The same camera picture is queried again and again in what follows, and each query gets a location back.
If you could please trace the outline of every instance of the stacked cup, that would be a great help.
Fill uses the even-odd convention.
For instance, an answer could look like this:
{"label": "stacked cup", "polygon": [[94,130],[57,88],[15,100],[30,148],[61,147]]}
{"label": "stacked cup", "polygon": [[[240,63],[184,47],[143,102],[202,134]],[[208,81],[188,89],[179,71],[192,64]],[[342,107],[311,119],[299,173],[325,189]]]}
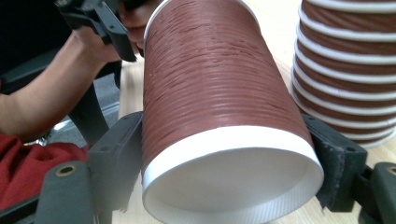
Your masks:
{"label": "stacked cup", "polygon": [[300,109],[363,147],[395,134],[396,1],[303,0],[291,71]]}

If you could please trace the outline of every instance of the person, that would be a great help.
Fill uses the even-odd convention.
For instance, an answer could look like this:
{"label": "person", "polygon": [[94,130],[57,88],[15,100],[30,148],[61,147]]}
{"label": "person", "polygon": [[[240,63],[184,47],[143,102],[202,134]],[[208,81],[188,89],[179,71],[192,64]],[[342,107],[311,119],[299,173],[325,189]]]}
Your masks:
{"label": "person", "polygon": [[[148,0],[130,11],[120,4],[120,19],[133,46],[143,48],[145,27],[160,3],[161,0]],[[63,119],[101,68],[118,60],[120,56],[112,45],[104,45],[92,28],[81,27],[72,31],[37,78],[10,95],[0,94],[0,210],[37,195],[50,168],[66,161],[88,159],[89,147],[23,143],[41,136]]]}

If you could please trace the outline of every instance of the forearm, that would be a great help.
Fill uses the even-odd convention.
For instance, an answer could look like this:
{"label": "forearm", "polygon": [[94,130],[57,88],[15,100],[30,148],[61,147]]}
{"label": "forearm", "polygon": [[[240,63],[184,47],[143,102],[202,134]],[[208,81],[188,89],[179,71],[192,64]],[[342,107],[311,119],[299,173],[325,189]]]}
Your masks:
{"label": "forearm", "polygon": [[71,36],[48,68],[25,88],[1,96],[0,133],[38,137],[68,114],[105,65]]}

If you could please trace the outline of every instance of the light wood surface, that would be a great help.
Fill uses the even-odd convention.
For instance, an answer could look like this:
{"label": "light wood surface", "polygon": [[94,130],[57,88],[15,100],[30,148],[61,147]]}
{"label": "light wood surface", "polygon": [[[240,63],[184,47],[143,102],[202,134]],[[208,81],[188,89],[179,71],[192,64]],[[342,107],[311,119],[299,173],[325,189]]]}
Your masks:
{"label": "light wood surface", "polygon": [[[296,38],[295,28],[299,17],[297,8],[300,0],[246,0],[253,9],[256,18],[262,28],[262,35],[271,50],[276,64],[285,81],[290,84],[290,68],[294,53]],[[120,117],[143,109],[143,70],[144,59],[139,58],[137,63],[125,63],[120,86]],[[373,167],[380,161],[396,162],[396,137],[385,144],[367,148],[369,158],[367,164]],[[151,217],[143,207],[141,201],[142,188],[139,179],[131,196],[129,209],[126,213],[115,212],[113,223],[159,223]],[[306,203],[298,210],[277,219],[271,223],[358,223],[358,214],[361,210],[355,204],[351,213],[331,213],[322,209],[316,198]]]}

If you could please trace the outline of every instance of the red fabric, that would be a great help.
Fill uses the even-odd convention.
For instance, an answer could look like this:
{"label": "red fabric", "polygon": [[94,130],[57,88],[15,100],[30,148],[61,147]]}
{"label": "red fabric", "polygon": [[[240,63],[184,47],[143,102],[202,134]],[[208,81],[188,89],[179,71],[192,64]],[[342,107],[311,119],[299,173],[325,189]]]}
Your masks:
{"label": "red fabric", "polygon": [[25,146],[18,137],[0,134],[0,210],[37,195],[52,167],[87,158],[88,147],[70,143]]}

